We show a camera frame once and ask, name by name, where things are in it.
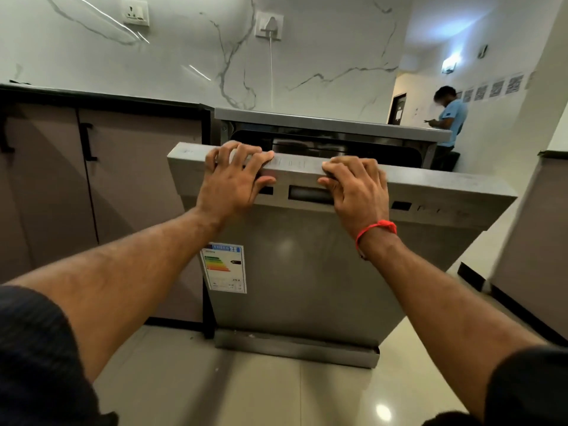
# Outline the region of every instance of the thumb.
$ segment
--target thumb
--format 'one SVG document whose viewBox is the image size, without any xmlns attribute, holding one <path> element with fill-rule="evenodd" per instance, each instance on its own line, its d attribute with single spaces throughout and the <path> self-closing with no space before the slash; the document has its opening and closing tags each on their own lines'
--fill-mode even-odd
<svg viewBox="0 0 568 426">
<path fill-rule="evenodd" d="M 262 190 L 264 187 L 267 187 L 269 185 L 274 185 L 275 183 L 276 183 L 276 178 L 272 176 L 261 176 L 259 179 L 257 179 L 254 182 L 254 185 L 252 185 L 252 192 L 251 192 L 251 198 L 249 199 L 249 204 L 254 203 L 254 201 L 256 200 L 256 196 L 259 195 L 260 190 Z"/>
<path fill-rule="evenodd" d="M 333 201 L 336 205 L 343 203 L 343 188 L 337 180 L 330 178 L 319 178 L 317 180 L 317 183 L 319 185 L 323 185 L 330 191 L 331 195 L 333 196 Z"/>
</svg>

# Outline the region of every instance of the light blue t-shirt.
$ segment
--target light blue t-shirt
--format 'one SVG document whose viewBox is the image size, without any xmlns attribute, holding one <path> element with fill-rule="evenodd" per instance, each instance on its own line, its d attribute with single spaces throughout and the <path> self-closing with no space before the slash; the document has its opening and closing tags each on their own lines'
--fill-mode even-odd
<svg viewBox="0 0 568 426">
<path fill-rule="evenodd" d="M 467 105 L 460 99 L 452 101 L 444 109 L 444 112 L 440 114 L 438 120 L 442 121 L 446 118 L 454 118 L 454 122 L 450 128 L 451 139 L 449 142 L 438 143 L 438 146 L 454 146 L 456 144 L 458 133 L 461 131 L 461 128 L 467 119 Z"/>
</svg>

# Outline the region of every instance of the dark shirt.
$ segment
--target dark shirt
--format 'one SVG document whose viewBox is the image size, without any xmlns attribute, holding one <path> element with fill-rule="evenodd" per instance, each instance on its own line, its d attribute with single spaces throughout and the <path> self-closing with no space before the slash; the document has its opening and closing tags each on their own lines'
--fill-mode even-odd
<svg viewBox="0 0 568 426">
<path fill-rule="evenodd" d="M 506 359 L 491 377 L 485 416 L 488 426 L 568 425 L 568 352 L 535 348 Z M 61 309 L 35 291 L 0 287 L 0 425 L 117 424 L 99 411 Z M 425 425 L 479 422 L 454 412 Z"/>
</svg>

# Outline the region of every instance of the red thread bracelet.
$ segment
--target red thread bracelet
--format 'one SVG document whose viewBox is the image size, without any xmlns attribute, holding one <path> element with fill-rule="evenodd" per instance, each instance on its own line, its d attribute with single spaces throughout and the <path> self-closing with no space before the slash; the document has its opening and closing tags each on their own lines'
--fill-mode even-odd
<svg viewBox="0 0 568 426">
<path fill-rule="evenodd" d="M 367 233 L 370 229 L 375 228 L 375 227 L 381 227 L 381 228 L 387 229 L 391 233 L 396 234 L 396 224 L 392 221 L 387 221 L 387 220 L 381 220 L 381 221 L 376 222 L 375 224 L 371 224 L 370 226 L 367 226 L 363 230 L 361 230 L 359 232 L 359 234 L 357 235 L 357 238 L 355 239 L 355 248 L 357 248 L 357 252 L 359 252 L 359 255 L 364 260 L 367 260 L 367 258 L 359 249 L 359 239 L 361 239 L 361 236 L 363 236 L 365 233 Z"/>
</svg>

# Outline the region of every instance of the hand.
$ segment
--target hand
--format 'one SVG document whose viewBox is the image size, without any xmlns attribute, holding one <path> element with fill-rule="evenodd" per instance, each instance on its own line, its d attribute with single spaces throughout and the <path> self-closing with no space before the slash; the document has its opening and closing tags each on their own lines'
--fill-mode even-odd
<svg viewBox="0 0 568 426">
<path fill-rule="evenodd" d="M 229 163 L 231 151 L 237 150 Z M 245 160 L 252 156 L 246 167 Z M 261 176 L 255 180 L 261 167 L 274 157 L 274 152 L 262 152 L 259 146 L 230 141 L 211 150 L 205 158 L 205 178 L 197 197 L 196 210 L 223 225 L 233 214 L 252 206 L 259 191 L 272 185 L 276 179 Z"/>
<path fill-rule="evenodd" d="M 331 191 L 335 210 L 353 239 L 365 227 L 388 220 L 387 176 L 377 160 L 334 157 L 322 167 L 337 180 L 325 177 L 317 182 Z"/>
</svg>

